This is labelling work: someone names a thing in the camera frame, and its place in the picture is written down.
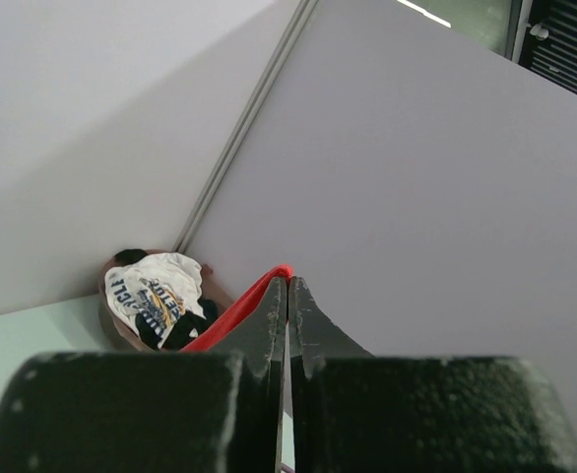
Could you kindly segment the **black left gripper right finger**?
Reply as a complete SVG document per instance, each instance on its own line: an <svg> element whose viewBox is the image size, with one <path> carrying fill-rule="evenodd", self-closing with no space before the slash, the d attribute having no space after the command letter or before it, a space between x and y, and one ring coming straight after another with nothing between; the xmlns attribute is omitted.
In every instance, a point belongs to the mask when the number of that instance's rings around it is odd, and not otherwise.
<svg viewBox="0 0 577 473"><path fill-rule="evenodd" d="M300 472L577 472L558 395L513 357L375 356L288 287Z"/></svg>

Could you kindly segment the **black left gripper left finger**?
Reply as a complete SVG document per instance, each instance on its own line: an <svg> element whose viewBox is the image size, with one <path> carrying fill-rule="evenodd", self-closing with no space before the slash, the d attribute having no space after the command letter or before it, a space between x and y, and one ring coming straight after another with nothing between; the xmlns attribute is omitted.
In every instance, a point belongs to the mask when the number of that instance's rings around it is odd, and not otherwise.
<svg viewBox="0 0 577 473"><path fill-rule="evenodd" d="M0 399L0 472L277 472L287 283L200 353L44 353Z"/></svg>

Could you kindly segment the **red tank top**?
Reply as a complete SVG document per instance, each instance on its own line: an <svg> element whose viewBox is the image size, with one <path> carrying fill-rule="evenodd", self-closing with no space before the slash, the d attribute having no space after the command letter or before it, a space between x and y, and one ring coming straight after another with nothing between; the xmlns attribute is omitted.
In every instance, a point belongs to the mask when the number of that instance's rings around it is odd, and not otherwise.
<svg viewBox="0 0 577 473"><path fill-rule="evenodd" d="M272 268L220 315L202 335L184 346L180 353L206 352L215 347L257 308L273 279L279 278L288 283L292 276L293 268L287 264Z"/></svg>

